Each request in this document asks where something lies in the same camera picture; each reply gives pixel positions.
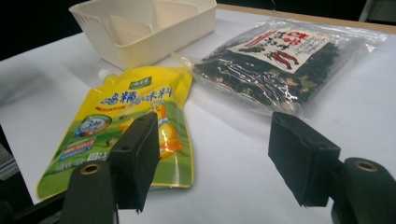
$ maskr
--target dark background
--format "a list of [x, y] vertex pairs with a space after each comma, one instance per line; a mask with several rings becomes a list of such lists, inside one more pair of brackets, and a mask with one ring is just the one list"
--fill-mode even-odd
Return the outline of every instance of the dark background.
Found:
[[[3, 1], [0, 61], [81, 32], [68, 9], [85, 0]], [[218, 0], [219, 4], [274, 9], [272, 0]], [[275, 0], [277, 11], [357, 21], [365, 0]]]

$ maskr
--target white label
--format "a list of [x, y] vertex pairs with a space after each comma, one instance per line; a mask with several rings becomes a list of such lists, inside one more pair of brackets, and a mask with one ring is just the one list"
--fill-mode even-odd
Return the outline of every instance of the white label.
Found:
[[302, 30], [279, 29], [258, 35], [228, 50], [255, 57], [294, 73], [312, 54], [329, 42], [326, 35]]

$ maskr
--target screw hole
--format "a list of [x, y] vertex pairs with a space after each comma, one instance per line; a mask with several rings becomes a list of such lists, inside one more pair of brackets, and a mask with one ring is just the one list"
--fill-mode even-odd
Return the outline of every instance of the screw hole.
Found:
[[128, 147], [128, 146], [121, 147], [121, 150], [122, 150], [122, 151], [128, 151], [129, 149], [131, 149], [131, 148], [130, 148], [130, 147]]
[[101, 168], [102, 167], [99, 164], [89, 164], [81, 169], [81, 173], [84, 175], [91, 175], [98, 172]]
[[371, 162], [368, 161], [355, 161], [356, 167], [367, 172], [377, 172], [378, 168]]

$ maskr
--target chicken bouillon pouch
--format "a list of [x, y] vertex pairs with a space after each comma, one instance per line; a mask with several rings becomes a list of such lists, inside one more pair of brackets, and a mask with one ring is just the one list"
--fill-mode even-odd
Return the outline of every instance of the chicken bouillon pouch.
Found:
[[152, 186], [188, 188], [193, 156], [184, 116], [192, 75], [182, 67], [140, 67], [110, 76], [89, 91], [64, 140], [37, 185], [46, 199], [65, 191], [73, 169], [85, 161], [106, 160], [129, 125], [157, 113], [161, 160]]

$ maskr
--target green logo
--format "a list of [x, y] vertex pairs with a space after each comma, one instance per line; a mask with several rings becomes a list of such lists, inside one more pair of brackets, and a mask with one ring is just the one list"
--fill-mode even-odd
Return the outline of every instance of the green logo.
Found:
[[131, 82], [131, 85], [129, 85], [130, 90], [137, 90], [143, 87], [147, 87], [151, 85], [151, 77], [145, 77], [141, 80], [138, 80], [136, 82]]

